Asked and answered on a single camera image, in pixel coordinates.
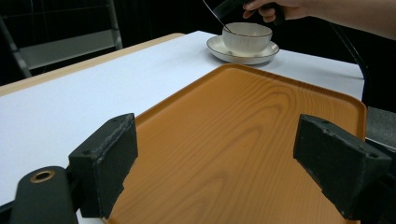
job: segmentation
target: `wooden table edge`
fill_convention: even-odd
[[[124,56],[124,55],[130,54],[130,53],[139,51],[141,49],[146,49],[146,48],[161,44],[163,42],[178,38],[178,37],[183,36],[183,35],[184,34],[181,34],[181,33],[174,33],[174,34],[170,34],[170,35],[165,35],[165,36],[162,36],[162,37],[159,37],[159,38],[155,38],[155,39],[149,40],[147,42],[143,42],[143,43],[140,43],[140,44],[137,44],[137,45],[133,45],[133,46],[131,46],[129,48],[126,48],[126,49],[120,49],[120,50],[117,50],[117,51],[114,51],[114,52],[111,52],[111,53],[108,53],[108,54],[105,54],[105,55],[102,55],[102,56],[99,56],[99,57],[96,57],[96,58],[89,59],[87,61],[83,61],[83,62],[80,62],[80,63],[74,63],[72,65],[69,65],[69,66],[66,66],[66,67],[63,67],[63,68],[60,68],[60,69],[56,69],[56,70],[50,71],[50,72],[42,74],[42,75],[38,75],[38,76],[35,76],[35,77],[29,77],[29,78],[26,78],[26,79],[23,79],[23,80],[20,80],[20,81],[9,83],[7,85],[0,86],[0,96],[4,96],[4,95],[10,94],[10,93],[15,92],[15,91],[21,91],[23,89],[26,89],[26,88],[29,88],[29,87],[33,87],[33,86],[38,85],[40,83],[44,83],[44,82],[53,80],[53,79],[58,78],[58,77],[63,77],[63,76],[66,76],[68,74],[75,73],[77,71],[80,71],[80,70],[95,66],[95,65],[100,64],[100,63],[108,62],[108,61],[111,61],[113,59],[119,58],[121,56]]]

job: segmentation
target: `white saucer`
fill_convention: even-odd
[[[222,59],[228,63],[241,63],[241,64],[257,64],[265,63],[274,59],[279,52],[279,46],[274,42],[270,42],[268,47],[261,53],[252,57],[234,56],[225,46],[221,35],[214,36],[206,41],[210,52],[217,58]]]

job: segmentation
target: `white table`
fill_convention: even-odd
[[[68,155],[107,120],[136,116],[224,64],[206,46],[214,35],[194,32],[161,44],[1,94],[0,204],[14,199],[18,181],[35,169],[66,167]],[[281,50],[253,67],[360,99],[356,64]],[[81,218],[80,223],[102,223]]]

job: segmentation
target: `white teacup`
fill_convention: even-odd
[[[258,23],[233,22],[222,29],[225,47],[233,55],[241,57],[252,57],[261,53],[270,43],[271,37],[272,30]]]

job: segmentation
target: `wood grain tray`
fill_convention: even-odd
[[[347,223],[292,157],[301,113],[361,139],[339,92],[225,64],[136,118],[139,157],[108,223]]]

